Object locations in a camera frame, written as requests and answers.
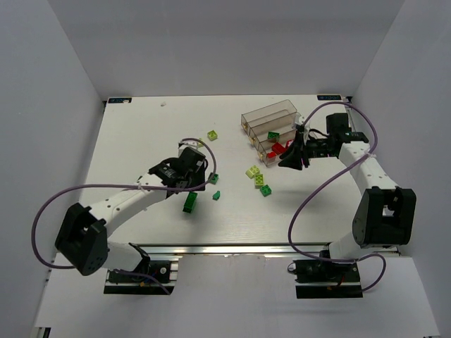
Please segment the long dark green lego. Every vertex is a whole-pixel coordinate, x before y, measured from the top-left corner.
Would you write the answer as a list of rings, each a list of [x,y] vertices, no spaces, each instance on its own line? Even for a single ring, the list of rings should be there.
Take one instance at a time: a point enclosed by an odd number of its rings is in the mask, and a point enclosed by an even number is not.
[[[196,202],[197,202],[197,196],[198,196],[198,193],[189,192],[189,194],[187,195],[187,198],[185,200],[185,203],[183,205],[184,213],[192,213],[194,211]]]

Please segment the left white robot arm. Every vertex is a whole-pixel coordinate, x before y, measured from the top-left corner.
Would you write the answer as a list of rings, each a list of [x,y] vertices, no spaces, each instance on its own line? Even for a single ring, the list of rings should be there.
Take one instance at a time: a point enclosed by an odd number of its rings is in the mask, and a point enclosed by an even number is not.
[[[191,146],[141,175],[134,188],[125,188],[90,206],[76,203],[67,211],[56,238],[56,248],[83,276],[100,268],[124,270],[143,277],[150,257],[138,245],[109,241],[129,219],[165,201],[181,189],[204,189],[206,156]]]

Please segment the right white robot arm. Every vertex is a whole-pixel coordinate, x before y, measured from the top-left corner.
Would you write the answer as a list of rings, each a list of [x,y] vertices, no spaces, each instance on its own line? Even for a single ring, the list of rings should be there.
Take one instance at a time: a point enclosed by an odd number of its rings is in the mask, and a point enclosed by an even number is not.
[[[384,171],[372,154],[369,139],[352,130],[345,113],[326,118],[326,135],[313,139],[308,123],[295,118],[295,138],[283,153],[280,167],[302,170],[313,158],[336,157],[355,181],[362,196],[352,229],[326,245],[321,257],[334,263],[355,261],[376,249],[404,246],[410,242],[416,194],[402,188]]]

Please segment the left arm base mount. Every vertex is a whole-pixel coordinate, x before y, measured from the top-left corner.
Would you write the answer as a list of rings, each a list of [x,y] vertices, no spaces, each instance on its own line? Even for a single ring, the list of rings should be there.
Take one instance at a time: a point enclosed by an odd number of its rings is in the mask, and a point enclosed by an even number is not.
[[[152,258],[136,244],[109,244],[104,264],[105,294],[169,296],[175,288],[174,262]]]

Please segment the red long lego brick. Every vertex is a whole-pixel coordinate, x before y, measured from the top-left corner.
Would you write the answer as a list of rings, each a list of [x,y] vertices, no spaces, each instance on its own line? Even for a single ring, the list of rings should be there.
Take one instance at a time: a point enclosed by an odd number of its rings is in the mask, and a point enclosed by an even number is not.
[[[276,142],[275,144],[272,145],[271,150],[276,155],[281,155],[286,152],[286,148],[278,142]]]

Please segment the red rounded flower lego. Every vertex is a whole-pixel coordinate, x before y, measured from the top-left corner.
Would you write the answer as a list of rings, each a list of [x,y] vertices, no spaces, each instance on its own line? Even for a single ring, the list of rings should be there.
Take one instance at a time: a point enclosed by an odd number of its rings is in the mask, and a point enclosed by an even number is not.
[[[292,143],[293,143],[293,139],[288,140],[285,144],[285,148],[288,149]]]

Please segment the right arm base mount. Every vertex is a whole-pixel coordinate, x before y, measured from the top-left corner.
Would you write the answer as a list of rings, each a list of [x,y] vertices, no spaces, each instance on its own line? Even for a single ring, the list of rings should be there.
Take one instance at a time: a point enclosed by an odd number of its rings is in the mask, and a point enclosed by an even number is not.
[[[295,276],[297,299],[357,299],[363,297],[356,263],[298,259],[287,271]]]

